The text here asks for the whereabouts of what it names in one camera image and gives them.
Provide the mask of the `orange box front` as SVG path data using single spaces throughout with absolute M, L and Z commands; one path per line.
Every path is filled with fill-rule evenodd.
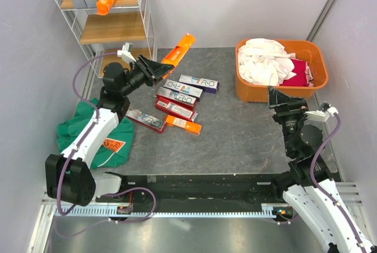
M 173 48 L 166 56 L 165 58 L 161 61 L 162 64 L 168 64 L 172 65 L 174 68 L 166 73 L 163 76 L 163 79 L 166 79 L 179 65 L 179 62 L 183 59 L 185 54 L 188 52 L 188 50 L 191 48 L 191 46 L 195 42 L 195 37 L 190 34 L 186 33 L 180 42 L 176 45 L 175 48 Z

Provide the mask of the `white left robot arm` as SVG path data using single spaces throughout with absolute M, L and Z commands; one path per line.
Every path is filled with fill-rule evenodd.
M 47 195 L 57 201 L 60 215 L 68 211 L 62 202 L 86 206 L 93 198 L 108 195 L 117 202 L 129 196 L 129 187 L 119 175 L 105 174 L 94 178 L 90 166 L 108 135 L 118 126 L 130 107 L 128 95 L 140 86 L 155 85 L 175 67 L 140 55 L 130 61 L 130 70 L 118 62 L 104 68 L 100 100 L 88 124 L 61 154 L 51 154 L 45 161 Z

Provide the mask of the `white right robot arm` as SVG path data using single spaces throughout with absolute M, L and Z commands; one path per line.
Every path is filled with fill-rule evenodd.
M 282 126 L 289 170 L 271 181 L 270 195 L 286 202 L 314 233 L 325 252 L 376 252 L 352 218 L 322 159 L 325 146 L 338 132 L 338 110 L 324 102 L 310 111 L 304 98 L 268 87 L 273 120 Z

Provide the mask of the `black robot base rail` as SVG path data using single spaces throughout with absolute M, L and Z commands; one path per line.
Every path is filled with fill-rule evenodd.
M 156 212 L 251 212 L 262 204 L 283 203 L 283 191 L 299 181 L 289 171 L 282 174 L 123 175 L 121 190 L 132 190 L 97 202 L 130 202 L 135 211 L 148 211 L 153 197 Z

